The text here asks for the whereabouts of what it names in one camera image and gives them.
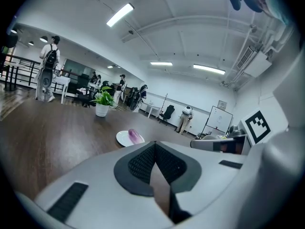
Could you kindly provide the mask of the white ceiling air conditioner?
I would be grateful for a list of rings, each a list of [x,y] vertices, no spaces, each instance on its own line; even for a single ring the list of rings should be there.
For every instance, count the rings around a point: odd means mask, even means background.
[[[257,51],[255,47],[248,46],[244,54],[237,64],[239,72],[236,77],[247,74],[257,78],[264,73],[272,63],[268,60],[268,56],[261,51]]]

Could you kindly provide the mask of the grey oval carried device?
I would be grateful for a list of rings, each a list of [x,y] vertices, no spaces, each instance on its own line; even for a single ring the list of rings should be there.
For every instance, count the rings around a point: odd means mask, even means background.
[[[53,79],[53,70],[52,69],[42,69],[40,74],[40,83],[43,88],[49,88]]]

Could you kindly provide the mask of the white round plate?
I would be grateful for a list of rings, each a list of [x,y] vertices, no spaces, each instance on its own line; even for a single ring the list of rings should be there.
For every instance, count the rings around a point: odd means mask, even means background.
[[[142,143],[144,143],[145,142],[144,138],[141,135],[140,135],[140,137],[142,138]],[[117,135],[116,135],[116,140],[118,141],[118,143],[120,145],[122,145],[124,147],[134,145],[129,138],[128,131],[118,132]]]

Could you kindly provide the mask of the black office chair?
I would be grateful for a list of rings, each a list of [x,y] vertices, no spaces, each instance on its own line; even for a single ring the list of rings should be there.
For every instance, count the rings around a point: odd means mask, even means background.
[[[78,76],[77,89],[76,89],[76,98],[75,100],[80,102],[82,107],[90,107],[93,103],[93,95],[95,91],[93,91],[89,86],[90,79],[89,75],[81,74]]]
[[[173,105],[169,105],[165,111],[161,111],[158,117],[159,123],[165,122],[165,125],[168,125],[168,120],[171,118],[175,108]]]

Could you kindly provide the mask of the white rolling whiteboard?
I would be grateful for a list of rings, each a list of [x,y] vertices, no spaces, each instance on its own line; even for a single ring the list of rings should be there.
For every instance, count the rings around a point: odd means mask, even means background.
[[[204,125],[204,128],[201,132],[203,134],[226,134],[231,121],[233,119],[233,114],[218,108],[216,106],[212,106],[210,114],[207,118],[207,121]]]

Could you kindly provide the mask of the purple eggplant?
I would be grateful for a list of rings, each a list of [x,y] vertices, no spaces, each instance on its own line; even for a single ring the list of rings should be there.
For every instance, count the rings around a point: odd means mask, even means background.
[[[134,129],[128,130],[129,138],[133,144],[140,144],[142,143],[142,138],[138,134],[138,132]]]

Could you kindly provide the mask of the black coat stand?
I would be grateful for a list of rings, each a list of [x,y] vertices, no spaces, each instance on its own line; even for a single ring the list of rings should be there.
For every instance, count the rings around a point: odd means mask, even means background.
[[[163,113],[163,107],[164,107],[164,104],[166,102],[167,96],[168,96],[168,93],[165,95],[165,98],[163,100],[163,104],[162,104],[162,107],[160,108],[158,119],[160,118],[160,115]]]

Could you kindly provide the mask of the green potted plant white pot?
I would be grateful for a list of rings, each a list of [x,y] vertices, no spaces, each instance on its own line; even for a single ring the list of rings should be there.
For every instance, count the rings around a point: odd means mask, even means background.
[[[108,90],[112,90],[112,88],[109,86],[102,87],[92,99],[92,102],[96,104],[95,111],[98,117],[105,117],[109,108],[114,105],[113,97]]]

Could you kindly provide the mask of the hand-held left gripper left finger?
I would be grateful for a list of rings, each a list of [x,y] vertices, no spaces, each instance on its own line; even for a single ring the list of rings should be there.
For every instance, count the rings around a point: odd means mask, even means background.
[[[35,202],[73,229],[171,228],[150,186],[154,148],[148,142],[91,157],[49,184]]]

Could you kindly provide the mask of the round white table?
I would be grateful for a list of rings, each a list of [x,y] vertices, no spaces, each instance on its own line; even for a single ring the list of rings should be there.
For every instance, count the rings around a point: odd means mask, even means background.
[[[160,107],[157,107],[157,106],[155,106],[155,105],[153,105],[153,104],[146,103],[146,102],[144,102],[144,104],[146,105],[146,110],[145,110],[145,112],[148,113],[148,116],[147,116],[148,118],[150,118],[151,113],[152,113],[153,110],[156,110],[157,112],[160,112],[160,111],[161,111],[161,108],[160,108]]]

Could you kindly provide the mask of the black backpack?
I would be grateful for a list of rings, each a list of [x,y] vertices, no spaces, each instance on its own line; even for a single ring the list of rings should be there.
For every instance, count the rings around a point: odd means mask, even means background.
[[[52,45],[50,45],[51,50],[48,51],[46,54],[44,61],[43,61],[43,67],[46,69],[52,69],[54,70],[56,68],[57,64],[57,54],[58,54],[58,49],[54,50]]]

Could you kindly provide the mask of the black metal railing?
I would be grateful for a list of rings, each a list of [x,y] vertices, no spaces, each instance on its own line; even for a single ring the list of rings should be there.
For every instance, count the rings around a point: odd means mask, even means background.
[[[24,86],[35,89],[34,81],[39,73],[40,63],[10,54],[0,54],[0,81],[12,91],[16,86]]]

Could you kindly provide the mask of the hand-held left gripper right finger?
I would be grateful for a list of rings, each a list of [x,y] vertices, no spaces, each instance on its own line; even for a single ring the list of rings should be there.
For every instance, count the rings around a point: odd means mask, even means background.
[[[244,156],[155,143],[155,164],[167,183],[168,212],[155,223],[237,223],[238,189],[231,188]]]

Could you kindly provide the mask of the white desk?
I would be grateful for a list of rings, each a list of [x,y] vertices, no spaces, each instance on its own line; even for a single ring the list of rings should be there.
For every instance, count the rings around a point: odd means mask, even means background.
[[[52,81],[53,83],[61,84],[63,86],[61,93],[61,104],[63,104],[64,98],[66,97],[70,81],[71,79],[65,76],[59,76],[59,77],[57,76]]]

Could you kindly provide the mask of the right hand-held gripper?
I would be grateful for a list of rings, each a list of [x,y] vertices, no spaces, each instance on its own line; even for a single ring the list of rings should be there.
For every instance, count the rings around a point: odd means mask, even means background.
[[[192,140],[190,147],[199,150],[247,155],[251,147],[264,142],[271,132],[263,112],[256,109],[242,118],[238,125],[231,126],[226,139]]]

